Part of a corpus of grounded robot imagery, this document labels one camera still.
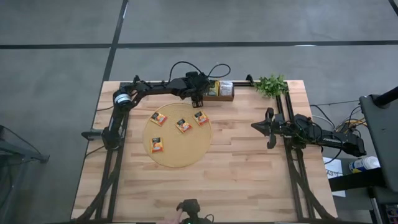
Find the green plant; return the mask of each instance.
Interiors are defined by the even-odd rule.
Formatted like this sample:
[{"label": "green plant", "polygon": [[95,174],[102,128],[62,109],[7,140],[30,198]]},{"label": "green plant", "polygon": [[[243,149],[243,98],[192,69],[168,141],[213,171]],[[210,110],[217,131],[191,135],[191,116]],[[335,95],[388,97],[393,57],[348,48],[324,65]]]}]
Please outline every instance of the green plant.
[{"label": "green plant", "polygon": [[254,86],[259,93],[272,98],[280,96],[280,94],[284,94],[289,90],[284,82],[283,75],[279,75],[277,78],[274,74],[271,74],[270,78],[260,77],[260,82],[254,83]]}]

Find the white container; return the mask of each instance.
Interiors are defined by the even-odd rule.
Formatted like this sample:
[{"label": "white container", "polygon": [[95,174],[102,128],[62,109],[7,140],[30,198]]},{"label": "white container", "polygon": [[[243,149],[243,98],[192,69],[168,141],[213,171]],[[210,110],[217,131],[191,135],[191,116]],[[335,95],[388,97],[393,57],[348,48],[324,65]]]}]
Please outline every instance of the white container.
[{"label": "white container", "polygon": [[357,161],[350,162],[349,164],[349,169],[353,174],[379,167],[379,159],[374,156],[369,156],[364,159],[358,159]]}]

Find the gray floor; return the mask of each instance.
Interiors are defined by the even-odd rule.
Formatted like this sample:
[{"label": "gray floor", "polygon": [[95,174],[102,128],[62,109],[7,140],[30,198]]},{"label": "gray floor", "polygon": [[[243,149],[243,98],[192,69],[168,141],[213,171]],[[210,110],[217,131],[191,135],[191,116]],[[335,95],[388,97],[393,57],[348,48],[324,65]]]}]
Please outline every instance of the gray floor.
[{"label": "gray floor", "polygon": [[[121,3],[0,0],[0,45],[110,44]],[[388,0],[130,0],[119,42],[311,40],[398,40],[398,17]],[[91,126],[108,54],[109,49],[0,50],[0,124],[51,155],[46,165],[30,163],[14,223],[69,219],[87,145],[80,133]],[[302,79],[313,104],[356,100],[398,83],[398,45],[118,49],[110,80],[167,79],[178,60],[204,71],[228,63],[228,79],[271,73]],[[187,70],[181,65],[174,76]],[[355,106],[323,109],[339,123]],[[374,155],[369,133],[360,130]],[[327,149],[324,155],[335,153]],[[363,221],[363,211],[348,211],[354,205],[354,199],[336,199],[340,217]]]}]

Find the person's hand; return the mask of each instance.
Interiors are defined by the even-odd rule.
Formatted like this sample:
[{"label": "person's hand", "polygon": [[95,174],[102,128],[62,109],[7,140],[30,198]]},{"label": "person's hand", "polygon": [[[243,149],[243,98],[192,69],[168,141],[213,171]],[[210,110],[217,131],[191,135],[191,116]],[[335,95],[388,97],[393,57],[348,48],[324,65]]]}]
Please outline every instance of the person's hand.
[{"label": "person's hand", "polygon": [[156,224],[180,224],[182,214],[182,208],[175,212],[175,215],[171,218],[165,218],[165,220],[159,221]]}]

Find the wooden plank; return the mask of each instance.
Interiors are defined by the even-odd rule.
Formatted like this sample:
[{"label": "wooden plank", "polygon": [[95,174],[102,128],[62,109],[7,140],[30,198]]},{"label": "wooden plank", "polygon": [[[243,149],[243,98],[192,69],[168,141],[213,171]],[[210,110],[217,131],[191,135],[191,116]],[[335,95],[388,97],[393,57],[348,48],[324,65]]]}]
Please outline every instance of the wooden plank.
[{"label": "wooden plank", "polygon": [[[288,84],[294,112],[311,116],[303,81],[293,80]],[[112,105],[112,94],[118,86],[119,82],[104,82],[99,109]],[[169,168],[156,164],[146,154],[142,131],[158,107],[175,102],[181,99],[172,95],[147,96],[130,112],[115,222],[163,220],[187,198],[197,198],[200,215],[212,213],[216,222],[297,221],[283,140],[278,137],[276,147],[266,149],[267,138],[250,127],[251,123],[264,119],[267,107],[277,108],[275,100],[263,98],[254,88],[238,87],[232,102],[206,101],[203,109],[213,127],[209,151],[191,166]],[[94,128],[107,126],[111,112],[97,112]],[[101,144],[101,141],[91,142],[88,151]],[[86,159],[72,218],[78,217],[97,194],[104,160],[104,150]],[[311,190],[336,216],[319,147],[308,146],[304,160]],[[303,194],[300,198],[305,208]]]}]

